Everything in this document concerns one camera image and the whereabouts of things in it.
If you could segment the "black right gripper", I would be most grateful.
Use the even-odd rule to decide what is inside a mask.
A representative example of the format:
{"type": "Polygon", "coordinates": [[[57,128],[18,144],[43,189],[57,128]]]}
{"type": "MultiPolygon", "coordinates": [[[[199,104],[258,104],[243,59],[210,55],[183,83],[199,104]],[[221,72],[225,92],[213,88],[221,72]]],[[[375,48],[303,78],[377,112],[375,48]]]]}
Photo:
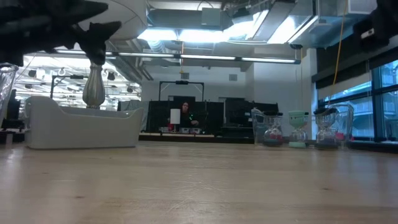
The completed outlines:
{"type": "Polygon", "coordinates": [[[353,26],[354,39],[364,52],[387,46],[394,35],[393,19],[397,19],[397,0],[377,0],[377,8],[388,15],[372,12],[353,26]]]}

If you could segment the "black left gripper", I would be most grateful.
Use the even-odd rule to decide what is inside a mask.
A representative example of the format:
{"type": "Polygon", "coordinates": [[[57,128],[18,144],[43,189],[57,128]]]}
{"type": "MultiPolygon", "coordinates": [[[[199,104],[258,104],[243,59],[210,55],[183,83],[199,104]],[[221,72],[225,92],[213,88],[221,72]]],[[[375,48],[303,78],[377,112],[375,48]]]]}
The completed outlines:
{"type": "Polygon", "coordinates": [[[91,62],[103,65],[105,42],[119,30],[120,21],[78,23],[108,10],[108,4],[87,0],[1,1],[1,62],[23,65],[23,56],[78,42],[91,62]]]}

